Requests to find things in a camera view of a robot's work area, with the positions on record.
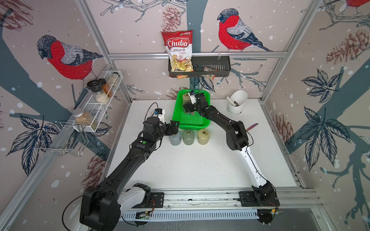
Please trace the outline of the grey-blue tea canister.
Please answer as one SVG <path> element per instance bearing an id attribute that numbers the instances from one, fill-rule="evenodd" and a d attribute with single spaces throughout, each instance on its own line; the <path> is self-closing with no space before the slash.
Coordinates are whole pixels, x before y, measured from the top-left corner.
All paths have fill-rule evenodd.
<path id="1" fill-rule="evenodd" d="M 176 134 L 173 134 L 169 136 L 170 143 L 173 146 L 178 146 L 182 142 L 181 132 L 177 132 Z"/>

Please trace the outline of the beige tea canister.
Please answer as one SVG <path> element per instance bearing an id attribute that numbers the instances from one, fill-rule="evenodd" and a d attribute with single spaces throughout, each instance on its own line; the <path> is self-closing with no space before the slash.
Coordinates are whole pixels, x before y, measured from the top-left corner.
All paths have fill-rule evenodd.
<path id="1" fill-rule="evenodd" d="M 207 129 L 201 129 L 198 131 L 198 143 L 206 145 L 210 139 L 210 132 Z"/>

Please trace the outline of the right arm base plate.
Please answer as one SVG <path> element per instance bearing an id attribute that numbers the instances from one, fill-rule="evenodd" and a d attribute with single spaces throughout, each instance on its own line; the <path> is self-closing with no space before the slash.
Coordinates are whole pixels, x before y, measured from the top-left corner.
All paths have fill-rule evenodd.
<path id="1" fill-rule="evenodd" d="M 275 193 L 262 195 L 254 191 L 240 191 L 239 199 L 242 207 L 279 207 L 280 202 Z"/>

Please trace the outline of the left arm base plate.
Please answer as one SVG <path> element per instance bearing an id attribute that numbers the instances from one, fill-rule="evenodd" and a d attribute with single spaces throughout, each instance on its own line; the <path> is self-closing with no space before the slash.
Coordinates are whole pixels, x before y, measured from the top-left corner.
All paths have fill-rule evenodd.
<path id="1" fill-rule="evenodd" d="M 164 193 L 150 193 L 145 196 L 144 207 L 145 208 L 163 208 Z"/>

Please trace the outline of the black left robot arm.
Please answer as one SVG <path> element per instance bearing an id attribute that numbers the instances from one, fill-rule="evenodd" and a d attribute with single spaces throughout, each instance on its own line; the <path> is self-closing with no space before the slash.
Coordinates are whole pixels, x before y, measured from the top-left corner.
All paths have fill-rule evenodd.
<path id="1" fill-rule="evenodd" d="M 131 144 L 129 153 L 97 187 L 89 186 L 82 195 L 80 223 L 96 231 L 113 230 L 121 215 L 136 205 L 148 204 L 150 188 L 136 184 L 119 199 L 125 185 L 136 170 L 157 149 L 157 142 L 164 136 L 178 133 L 179 121 L 163 123 L 151 116 L 143 122 L 143 130 Z"/>

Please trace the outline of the green tea canister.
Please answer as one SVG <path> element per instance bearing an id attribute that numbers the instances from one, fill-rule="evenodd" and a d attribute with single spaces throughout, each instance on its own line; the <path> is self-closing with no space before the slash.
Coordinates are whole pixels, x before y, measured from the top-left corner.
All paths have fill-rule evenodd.
<path id="1" fill-rule="evenodd" d="M 183 99 L 183 105 L 184 105 L 184 104 L 191 103 L 191 100 L 190 100 L 190 97 L 188 96 L 188 93 L 185 93 L 185 94 L 182 96 L 182 99 Z"/>
<path id="2" fill-rule="evenodd" d="M 194 143 L 195 133 L 193 130 L 184 130 L 182 137 L 185 145 L 192 145 Z"/>

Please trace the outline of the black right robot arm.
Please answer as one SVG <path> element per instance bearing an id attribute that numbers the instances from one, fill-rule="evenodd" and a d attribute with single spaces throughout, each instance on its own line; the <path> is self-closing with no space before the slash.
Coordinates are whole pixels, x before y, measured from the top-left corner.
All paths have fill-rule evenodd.
<path id="1" fill-rule="evenodd" d="M 243 122 L 232 120 L 220 113 L 214 106 L 209 105 L 204 93 L 189 92 L 191 102 L 183 108 L 186 112 L 198 112 L 202 117 L 216 123 L 226 133 L 226 144 L 232 151 L 239 151 L 253 189 L 252 202 L 259 206 L 278 207 L 277 192 L 274 185 L 265 178 L 256 163 L 250 149 L 248 133 Z"/>

